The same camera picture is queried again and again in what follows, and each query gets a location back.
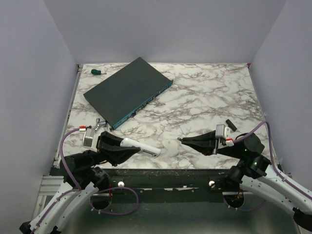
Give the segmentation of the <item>white battery cover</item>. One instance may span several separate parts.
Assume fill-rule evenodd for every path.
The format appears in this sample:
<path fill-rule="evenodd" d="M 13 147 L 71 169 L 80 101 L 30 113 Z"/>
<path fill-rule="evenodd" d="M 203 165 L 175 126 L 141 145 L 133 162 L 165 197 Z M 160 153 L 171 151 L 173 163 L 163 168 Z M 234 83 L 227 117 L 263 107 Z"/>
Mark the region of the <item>white battery cover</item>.
<path fill-rule="evenodd" d="M 189 133 L 188 128 L 185 125 L 180 125 L 180 129 L 183 134 L 187 135 Z"/>

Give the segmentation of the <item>white remote control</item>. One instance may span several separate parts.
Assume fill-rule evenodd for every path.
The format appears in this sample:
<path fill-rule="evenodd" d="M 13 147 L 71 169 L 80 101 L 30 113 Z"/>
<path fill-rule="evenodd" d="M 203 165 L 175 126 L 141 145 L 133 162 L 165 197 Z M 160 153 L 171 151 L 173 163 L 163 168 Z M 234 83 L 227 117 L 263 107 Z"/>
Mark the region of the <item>white remote control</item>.
<path fill-rule="evenodd" d="M 139 141 L 130 139 L 130 138 L 124 138 L 121 143 L 120 143 L 121 147 L 137 147 L 140 148 L 140 151 L 138 152 L 139 154 L 145 155 L 145 156 L 149 156 L 152 158 L 156 158 L 160 155 L 161 150 L 147 145 L 145 143 L 141 143 Z"/>

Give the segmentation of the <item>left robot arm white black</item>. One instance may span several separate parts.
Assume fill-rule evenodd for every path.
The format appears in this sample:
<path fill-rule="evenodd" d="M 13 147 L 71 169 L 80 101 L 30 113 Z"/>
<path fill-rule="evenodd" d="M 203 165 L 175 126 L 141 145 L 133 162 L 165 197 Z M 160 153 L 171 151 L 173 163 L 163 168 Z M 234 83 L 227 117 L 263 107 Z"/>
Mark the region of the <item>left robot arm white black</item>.
<path fill-rule="evenodd" d="M 61 155 L 63 181 L 43 211 L 33 220 L 21 224 L 23 234 L 59 234 L 70 216 L 94 194 L 112 190 L 110 177 L 98 166 L 124 163 L 141 151 L 137 146 L 121 146 L 122 138 L 108 132 L 98 137 L 97 149 L 70 156 Z"/>

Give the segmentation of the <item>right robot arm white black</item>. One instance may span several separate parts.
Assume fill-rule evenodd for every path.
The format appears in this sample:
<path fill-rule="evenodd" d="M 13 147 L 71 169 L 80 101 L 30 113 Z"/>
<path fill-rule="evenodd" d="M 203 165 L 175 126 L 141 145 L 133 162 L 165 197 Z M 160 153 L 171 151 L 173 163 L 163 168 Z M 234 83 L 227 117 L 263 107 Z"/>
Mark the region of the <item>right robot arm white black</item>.
<path fill-rule="evenodd" d="M 298 226 L 311 231 L 312 192 L 263 156 L 264 145 L 254 133 L 233 139 L 228 133 L 215 130 L 179 141 L 205 156 L 221 154 L 237 158 L 239 162 L 225 175 L 228 190 L 240 188 L 274 203 L 289 212 Z"/>

